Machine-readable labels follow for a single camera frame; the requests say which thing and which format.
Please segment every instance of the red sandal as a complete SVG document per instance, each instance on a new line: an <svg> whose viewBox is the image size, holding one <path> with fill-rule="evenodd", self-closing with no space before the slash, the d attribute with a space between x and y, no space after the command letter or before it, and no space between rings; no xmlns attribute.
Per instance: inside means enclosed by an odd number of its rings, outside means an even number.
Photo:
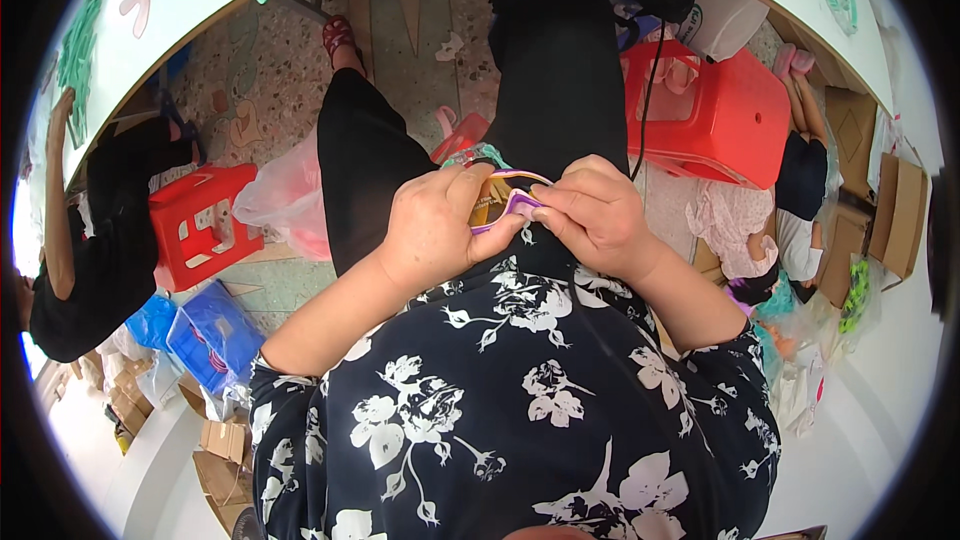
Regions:
<svg viewBox="0 0 960 540"><path fill-rule="evenodd" d="M323 25L322 38L323 48L326 49L326 54L330 56L331 62L333 61L333 53L340 47L346 45L356 50L357 58L360 59L360 66L363 67L363 52L361 52L360 47L357 46L354 29L346 17L343 15L334 15L327 19ZM364 77L366 77L366 75L367 69L364 67Z"/></svg>

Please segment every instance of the red plastic stool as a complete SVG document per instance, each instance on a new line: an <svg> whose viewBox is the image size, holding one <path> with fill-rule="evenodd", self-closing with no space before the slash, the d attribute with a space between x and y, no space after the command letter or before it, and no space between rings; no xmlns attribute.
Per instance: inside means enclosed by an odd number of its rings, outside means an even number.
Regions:
<svg viewBox="0 0 960 540"><path fill-rule="evenodd" d="M457 115L447 106L438 108L434 115L443 129L443 141L430 153L430 160L437 165L443 165L450 155L458 150L472 147L483 140L490 128L490 123L485 118L479 114L470 113L460 121L456 129L451 129L453 124L457 123Z"/></svg>
<svg viewBox="0 0 960 540"><path fill-rule="evenodd" d="M256 177L257 166L251 162L230 168L205 166L150 195L150 220L159 248L153 278L159 286L180 293L263 248L263 235L250 239L247 226L233 214L234 198ZM221 241L214 236L213 228L198 230L194 217L224 199L229 201L233 246L217 252L213 249ZM184 239L180 238L182 223L187 230ZM188 265L201 255L208 258Z"/></svg>
<svg viewBox="0 0 960 540"><path fill-rule="evenodd" d="M647 67L656 42L620 55L627 108L627 152L641 151L641 117ZM663 43L665 57L693 55L677 40ZM657 68L665 66L661 61ZM766 190L780 174L789 132L790 99L784 84L746 48L719 63L701 62L683 94L654 83L647 113L644 158L676 176L701 177Z"/></svg>

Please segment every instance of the pink dress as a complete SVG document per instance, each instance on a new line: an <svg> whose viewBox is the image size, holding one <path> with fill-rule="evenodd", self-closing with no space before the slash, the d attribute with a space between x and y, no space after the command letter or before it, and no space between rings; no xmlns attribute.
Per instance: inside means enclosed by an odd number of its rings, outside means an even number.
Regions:
<svg viewBox="0 0 960 540"><path fill-rule="evenodd" d="M773 267L777 245L769 235L760 241L763 260L753 260L747 249L750 234L762 231L774 210L769 189L750 189L724 182L700 180L697 206L686 204L686 223L694 236L721 261L726 279L756 278Z"/></svg>

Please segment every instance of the black and white floral shirt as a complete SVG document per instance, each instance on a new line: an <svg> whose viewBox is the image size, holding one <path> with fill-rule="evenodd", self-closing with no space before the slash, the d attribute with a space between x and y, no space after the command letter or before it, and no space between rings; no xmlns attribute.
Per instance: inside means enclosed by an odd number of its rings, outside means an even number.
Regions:
<svg viewBox="0 0 960 540"><path fill-rule="evenodd" d="M676 361L626 284L574 283L582 307L513 255L415 297L323 378L258 358L265 536L752 537L780 458L752 329Z"/></svg>

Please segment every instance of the terrazzo floor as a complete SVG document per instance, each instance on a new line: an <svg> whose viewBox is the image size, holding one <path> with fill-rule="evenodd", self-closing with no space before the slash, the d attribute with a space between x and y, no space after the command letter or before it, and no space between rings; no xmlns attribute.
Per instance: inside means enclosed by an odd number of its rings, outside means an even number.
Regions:
<svg viewBox="0 0 960 540"><path fill-rule="evenodd" d="M493 119L499 72L486 43L488 0L323 0L322 5L329 13L348 15L374 85L426 150L443 139L435 115L441 106L461 117L475 112ZM458 39L462 46L453 57L438 60L445 44L455 47ZM764 22L747 47L770 67L781 43ZM171 92L184 118L196 121L211 139L214 165L262 168L306 138L331 76L316 21L275 1L251 2L193 41ZM191 169L168 171L161 181ZM671 177L644 162L636 186L654 234L692 261L696 238L684 210L694 199L696 180ZM276 230L268 227L264 236L263 251L217 277L270 334L335 275L331 263L297 256Z"/></svg>

